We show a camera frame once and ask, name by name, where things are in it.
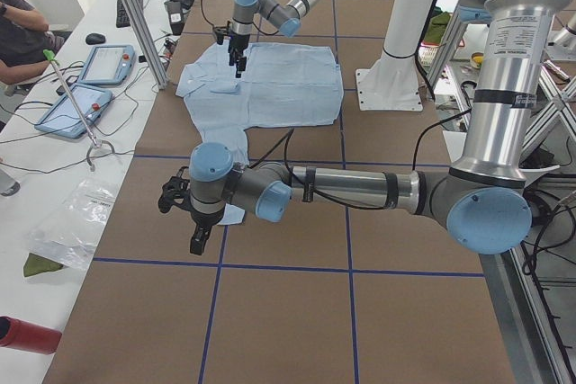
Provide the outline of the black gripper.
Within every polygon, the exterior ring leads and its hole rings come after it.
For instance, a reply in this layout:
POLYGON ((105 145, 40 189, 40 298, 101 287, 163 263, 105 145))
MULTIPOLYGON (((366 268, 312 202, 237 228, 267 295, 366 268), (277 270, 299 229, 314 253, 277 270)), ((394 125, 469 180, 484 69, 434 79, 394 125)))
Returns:
POLYGON ((244 50, 248 47, 248 35, 231 33, 229 35, 229 66, 236 65, 236 78, 241 78, 242 73, 246 70, 247 58, 244 56, 244 50))
POLYGON ((191 216, 196 227, 190 239, 190 253, 192 255, 202 255, 210 238, 212 227, 222 220, 224 209, 219 209, 212 213, 203 213, 192 209, 191 216))

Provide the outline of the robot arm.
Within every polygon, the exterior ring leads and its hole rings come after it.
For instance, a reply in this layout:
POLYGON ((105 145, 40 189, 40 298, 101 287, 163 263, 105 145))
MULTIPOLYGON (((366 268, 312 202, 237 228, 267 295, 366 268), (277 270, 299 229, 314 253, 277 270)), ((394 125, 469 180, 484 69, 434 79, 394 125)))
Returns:
POLYGON ((216 31, 218 44, 229 38, 229 65, 240 78, 246 70, 250 34, 257 14, 271 23, 283 36, 292 37, 301 28, 302 19, 320 0, 290 0, 280 4, 276 0, 234 0, 233 14, 227 25, 216 31))
POLYGON ((462 13, 485 10, 490 30, 463 154, 445 174, 368 173, 236 163, 221 144, 196 147, 186 204, 201 254, 228 204, 272 222, 292 196, 359 210, 404 209, 435 220, 459 244, 483 255, 520 244, 532 224, 519 170, 522 140, 553 17, 571 0, 461 0, 462 13))

